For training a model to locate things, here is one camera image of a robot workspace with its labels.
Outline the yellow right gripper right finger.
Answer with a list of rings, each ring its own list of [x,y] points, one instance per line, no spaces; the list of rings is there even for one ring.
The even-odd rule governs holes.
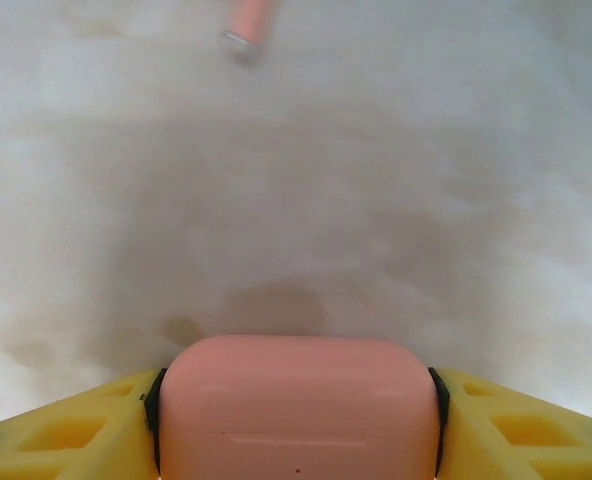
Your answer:
[[[431,368],[437,479],[592,480],[592,418],[467,372]]]

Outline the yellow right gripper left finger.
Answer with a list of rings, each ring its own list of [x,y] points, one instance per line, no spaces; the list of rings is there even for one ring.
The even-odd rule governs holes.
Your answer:
[[[157,479],[165,373],[141,372],[0,421],[0,479]]]

